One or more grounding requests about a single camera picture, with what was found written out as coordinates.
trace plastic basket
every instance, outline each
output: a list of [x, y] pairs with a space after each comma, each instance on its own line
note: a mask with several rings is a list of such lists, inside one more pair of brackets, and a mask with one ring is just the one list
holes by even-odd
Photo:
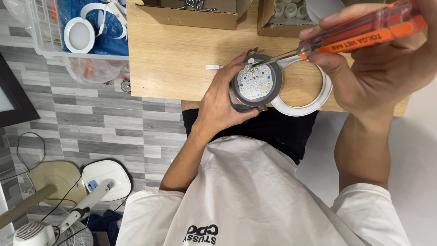
[[129, 60], [129, 56], [70, 53], [62, 50], [62, 23], [56, 0], [26, 0], [31, 16], [32, 38], [35, 51], [47, 59], [54, 56], [77, 58]]

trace gray tile floor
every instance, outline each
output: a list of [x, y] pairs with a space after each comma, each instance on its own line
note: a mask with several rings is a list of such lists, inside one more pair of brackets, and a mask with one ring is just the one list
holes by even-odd
[[[15, 166], [22, 166], [15, 154], [18, 136], [30, 131], [44, 138], [46, 161], [67, 160], [81, 166], [115, 158], [132, 174], [135, 192], [159, 187], [187, 138], [179, 100], [132, 97], [116, 91], [119, 89], [114, 85], [74, 81], [61, 62], [36, 54], [31, 37], [11, 17], [2, 0], [0, 53], [41, 117], [4, 128], [3, 142], [9, 145]], [[42, 143], [34, 135], [23, 136], [20, 144], [27, 163], [37, 163], [42, 157]], [[5, 165], [0, 164], [0, 172], [6, 170]], [[10, 192], [15, 197], [9, 199], [21, 200], [17, 182], [21, 191], [30, 186], [27, 178], [18, 177], [9, 185], [15, 189]], [[94, 209], [115, 209], [120, 204], [121, 200], [99, 202]], [[30, 221], [43, 216], [37, 207], [28, 213]]]

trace wooden desk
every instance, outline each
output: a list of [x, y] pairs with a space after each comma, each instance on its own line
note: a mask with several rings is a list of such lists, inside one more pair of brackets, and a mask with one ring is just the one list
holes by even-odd
[[[235, 31], [159, 24], [135, 3], [127, 0], [129, 61], [133, 96], [200, 101], [208, 89], [215, 70], [207, 64], [226, 65], [248, 49], [277, 56], [298, 46], [298, 38], [261, 37], [257, 35], [258, 0], [239, 20]], [[344, 54], [349, 65], [353, 63]], [[318, 69], [308, 63], [294, 63], [283, 71], [281, 99], [291, 106], [311, 102], [321, 88]], [[409, 97], [395, 108], [403, 116]], [[331, 96], [320, 110], [344, 110]]]

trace screwdriver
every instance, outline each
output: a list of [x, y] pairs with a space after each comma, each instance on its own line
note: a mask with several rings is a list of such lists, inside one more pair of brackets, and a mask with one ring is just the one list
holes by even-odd
[[401, 0], [341, 23], [312, 39], [303, 40], [296, 50], [252, 65], [268, 64], [296, 55], [306, 60], [318, 52], [345, 52], [408, 37], [427, 27], [428, 24], [415, 3]]

